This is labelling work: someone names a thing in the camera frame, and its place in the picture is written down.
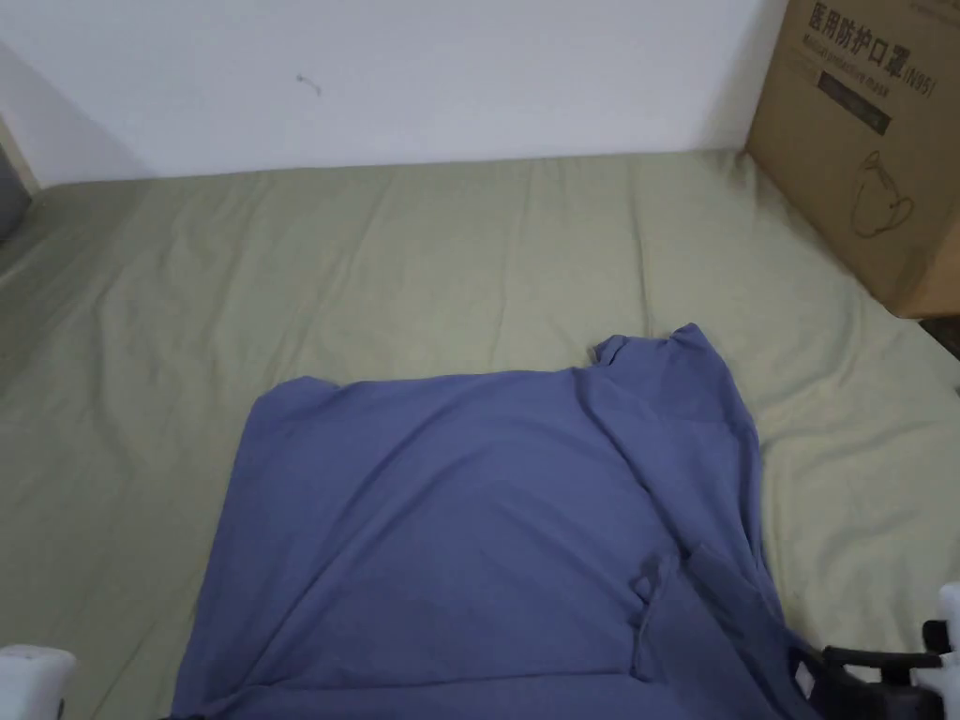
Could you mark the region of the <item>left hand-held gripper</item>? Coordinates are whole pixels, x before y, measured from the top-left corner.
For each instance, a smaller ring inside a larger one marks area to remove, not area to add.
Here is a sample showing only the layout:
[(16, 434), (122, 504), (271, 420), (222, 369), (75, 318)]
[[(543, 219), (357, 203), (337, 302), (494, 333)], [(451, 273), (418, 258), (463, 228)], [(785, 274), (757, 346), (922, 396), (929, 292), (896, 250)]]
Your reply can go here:
[(55, 648), (10, 645), (1, 649), (1, 718), (62, 719), (73, 653)]

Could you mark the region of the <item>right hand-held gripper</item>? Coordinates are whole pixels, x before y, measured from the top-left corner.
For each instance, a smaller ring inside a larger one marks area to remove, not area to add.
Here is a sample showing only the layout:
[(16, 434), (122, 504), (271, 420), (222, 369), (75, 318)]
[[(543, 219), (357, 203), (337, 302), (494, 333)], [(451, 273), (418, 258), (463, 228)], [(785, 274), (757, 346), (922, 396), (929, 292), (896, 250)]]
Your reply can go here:
[(921, 670), (921, 687), (942, 699), (945, 719), (959, 718), (959, 582), (937, 594), (939, 618), (922, 626), (929, 652), (875, 652), (827, 646), (825, 664), (834, 667), (873, 668), (881, 674), (909, 674)]

